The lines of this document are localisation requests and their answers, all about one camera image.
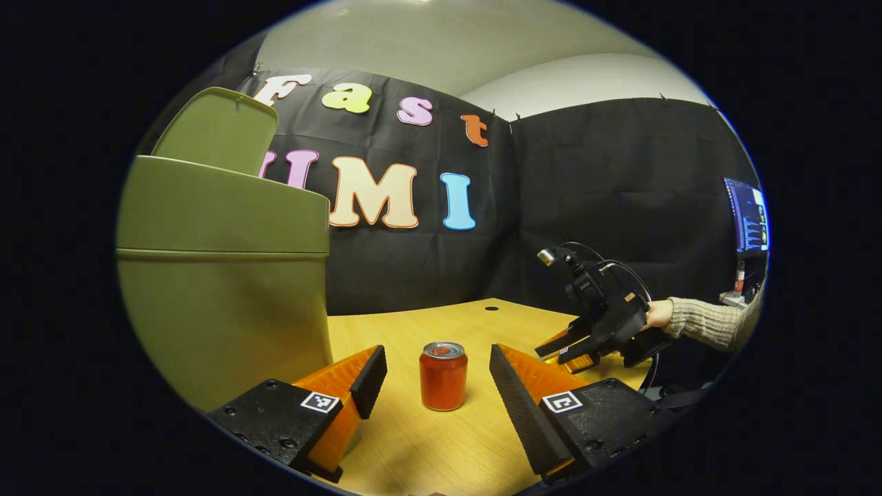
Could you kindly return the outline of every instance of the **human hand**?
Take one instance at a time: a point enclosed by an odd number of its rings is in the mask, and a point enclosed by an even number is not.
[[[647,324],[640,330],[645,331],[650,327],[663,329],[670,324],[673,315],[674,303],[670,300],[651,301],[649,302],[649,312],[647,312]]]

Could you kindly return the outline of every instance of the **letter i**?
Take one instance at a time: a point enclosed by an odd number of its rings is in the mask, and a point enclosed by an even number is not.
[[[447,218],[444,226],[448,229],[467,230],[477,225],[468,211],[467,188],[472,183],[468,176],[445,172],[441,182],[447,186]]]

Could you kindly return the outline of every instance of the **yellow letter a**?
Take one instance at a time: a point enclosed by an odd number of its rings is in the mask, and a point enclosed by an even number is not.
[[[333,92],[322,97],[322,104],[331,109],[346,109],[354,114],[361,114],[370,108],[368,100],[372,94],[365,85],[341,83],[333,88]]]

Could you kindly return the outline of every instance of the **monitor screen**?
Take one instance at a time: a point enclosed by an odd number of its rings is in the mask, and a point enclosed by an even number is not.
[[[735,217],[738,256],[750,257],[765,253],[769,249],[769,234],[763,193],[749,184],[727,177],[723,180]]]

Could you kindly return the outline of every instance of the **trash can lid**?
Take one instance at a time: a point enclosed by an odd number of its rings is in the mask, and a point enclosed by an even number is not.
[[[278,126],[279,115],[272,107],[210,87],[183,106],[150,155],[256,176]]]

